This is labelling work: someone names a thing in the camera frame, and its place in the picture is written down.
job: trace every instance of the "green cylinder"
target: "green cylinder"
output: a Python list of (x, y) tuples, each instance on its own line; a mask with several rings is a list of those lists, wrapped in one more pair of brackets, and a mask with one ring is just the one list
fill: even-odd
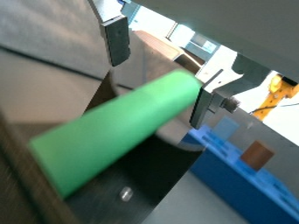
[(63, 198), (193, 105), (201, 87), (191, 73), (175, 70), (30, 142)]

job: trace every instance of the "blue container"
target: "blue container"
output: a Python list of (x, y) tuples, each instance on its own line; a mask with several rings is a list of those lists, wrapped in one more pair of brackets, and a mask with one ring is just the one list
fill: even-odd
[(193, 129), (182, 142), (206, 146), (191, 172), (251, 223), (299, 223), (299, 201), (285, 184), (247, 166), (241, 149), (209, 126)]

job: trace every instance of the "small wooden block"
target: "small wooden block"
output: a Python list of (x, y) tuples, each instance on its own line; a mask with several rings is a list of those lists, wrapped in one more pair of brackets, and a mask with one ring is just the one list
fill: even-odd
[(275, 153), (259, 141), (255, 141), (242, 154), (241, 159), (258, 171), (274, 155)]

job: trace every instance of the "screw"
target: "screw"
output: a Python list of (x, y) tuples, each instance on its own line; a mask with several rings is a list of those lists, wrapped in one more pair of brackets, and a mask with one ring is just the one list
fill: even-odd
[(119, 197), (124, 202), (128, 202), (132, 196), (134, 196), (134, 191), (131, 187), (126, 186), (119, 194)]

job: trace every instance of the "orange object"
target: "orange object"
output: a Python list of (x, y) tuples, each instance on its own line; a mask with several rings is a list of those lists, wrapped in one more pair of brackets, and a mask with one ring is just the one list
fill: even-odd
[(255, 141), (242, 154), (241, 159), (258, 171), (274, 155), (275, 153), (259, 141)]
[(271, 112), (271, 110), (275, 108), (278, 103), (285, 98), (293, 98), (298, 91), (299, 91), (299, 85), (293, 86), (283, 80), (283, 76), (278, 74), (274, 79), (271, 80), (271, 84), (269, 86), (269, 96), (261, 105), (261, 107), (254, 112), (254, 116), (263, 121)]

